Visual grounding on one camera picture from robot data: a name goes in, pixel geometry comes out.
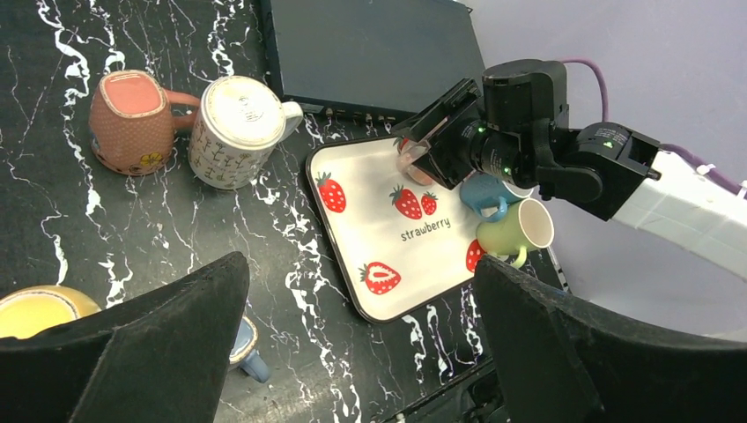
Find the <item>pink mug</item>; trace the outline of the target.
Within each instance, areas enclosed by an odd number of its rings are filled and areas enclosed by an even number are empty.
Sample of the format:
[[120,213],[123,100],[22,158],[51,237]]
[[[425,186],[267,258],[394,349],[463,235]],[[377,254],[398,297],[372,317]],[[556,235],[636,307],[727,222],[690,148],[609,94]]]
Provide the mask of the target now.
[[434,184],[433,179],[414,165],[415,161],[426,153],[427,147],[406,137],[399,137],[395,146],[398,152],[396,161],[398,171],[418,185],[432,186]]

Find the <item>yellow mug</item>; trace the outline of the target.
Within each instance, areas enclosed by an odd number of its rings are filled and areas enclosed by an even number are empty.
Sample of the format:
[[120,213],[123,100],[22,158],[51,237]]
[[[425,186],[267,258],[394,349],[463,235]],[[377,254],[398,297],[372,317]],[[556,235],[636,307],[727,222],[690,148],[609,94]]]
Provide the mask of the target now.
[[31,338],[100,311],[96,301],[76,289],[31,286],[1,299],[1,338]]

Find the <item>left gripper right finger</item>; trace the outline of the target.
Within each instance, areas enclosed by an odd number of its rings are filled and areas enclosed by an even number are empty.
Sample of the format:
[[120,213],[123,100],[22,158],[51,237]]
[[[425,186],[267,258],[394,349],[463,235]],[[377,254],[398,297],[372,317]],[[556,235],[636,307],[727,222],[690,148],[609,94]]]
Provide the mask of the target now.
[[746,345],[643,323],[484,256],[472,286],[514,422],[743,422]]

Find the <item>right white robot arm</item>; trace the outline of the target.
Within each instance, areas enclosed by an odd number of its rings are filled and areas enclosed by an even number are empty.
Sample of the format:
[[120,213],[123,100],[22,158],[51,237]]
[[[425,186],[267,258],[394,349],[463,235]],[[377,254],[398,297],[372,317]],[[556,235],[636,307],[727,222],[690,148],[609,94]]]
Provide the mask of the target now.
[[393,133],[446,189],[482,172],[654,234],[746,274],[746,188],[704,160],[604,117],[568,123],[562,61],[520,59],[465,78]]

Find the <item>small grey blue mug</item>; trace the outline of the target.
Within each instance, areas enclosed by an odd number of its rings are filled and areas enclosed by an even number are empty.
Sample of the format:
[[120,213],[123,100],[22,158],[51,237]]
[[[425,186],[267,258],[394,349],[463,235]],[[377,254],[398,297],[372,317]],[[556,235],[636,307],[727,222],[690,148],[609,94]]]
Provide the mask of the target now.
[[230,370],[238,368],[259,383],[266,383],[270,379],[271,370],[256,347],[257,341],[257,328],[244,315],[240,320],[239,329],[229,355],[228,368]]

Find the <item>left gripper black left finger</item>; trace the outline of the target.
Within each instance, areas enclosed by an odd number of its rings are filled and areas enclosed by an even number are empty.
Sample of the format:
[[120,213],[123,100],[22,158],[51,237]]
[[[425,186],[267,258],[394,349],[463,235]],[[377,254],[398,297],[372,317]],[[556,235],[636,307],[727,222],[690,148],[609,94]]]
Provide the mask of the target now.
[[233,252],[114,307],[4,338],[2,421],[213,421],[249,281]]

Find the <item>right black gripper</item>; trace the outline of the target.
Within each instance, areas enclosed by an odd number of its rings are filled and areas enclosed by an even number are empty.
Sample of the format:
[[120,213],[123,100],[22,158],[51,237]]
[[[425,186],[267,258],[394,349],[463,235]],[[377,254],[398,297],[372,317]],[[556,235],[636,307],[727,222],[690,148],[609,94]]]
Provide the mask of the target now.
[[511,78],[484,82],[486,95],[474,79],[463,78],[424,110],[398,123],[392,129],[394,146],[398,152],[416,143],[426,146],[414,165],[447,189],[454,189],[473,171],[524,189],[521,137],[506,132],[511,125],[499,121],[510,101],[521,98],[514,92],[521,83]]

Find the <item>teal blue mug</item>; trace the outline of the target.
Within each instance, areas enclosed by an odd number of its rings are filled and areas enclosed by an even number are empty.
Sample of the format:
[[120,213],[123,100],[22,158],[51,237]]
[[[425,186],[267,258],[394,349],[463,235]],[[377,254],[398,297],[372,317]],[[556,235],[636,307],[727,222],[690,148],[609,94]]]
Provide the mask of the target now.
[[461,201],[486,222],[503,219],[511,204],[528,198],[533,189],[522,189],[489,174],[474,172],[459,189]]

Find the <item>light green mug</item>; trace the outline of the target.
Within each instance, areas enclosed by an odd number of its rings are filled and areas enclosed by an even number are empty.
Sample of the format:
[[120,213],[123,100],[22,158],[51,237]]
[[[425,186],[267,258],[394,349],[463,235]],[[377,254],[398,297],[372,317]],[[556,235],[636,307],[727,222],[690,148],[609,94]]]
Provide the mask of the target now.
[[547,208],[534,198],[526,198],[507,209],[498,222],[477,226],[477,241],[491,256],[515,256],[511,265],[521,268],[529,252],[548,248],[554,241],[555,227]]

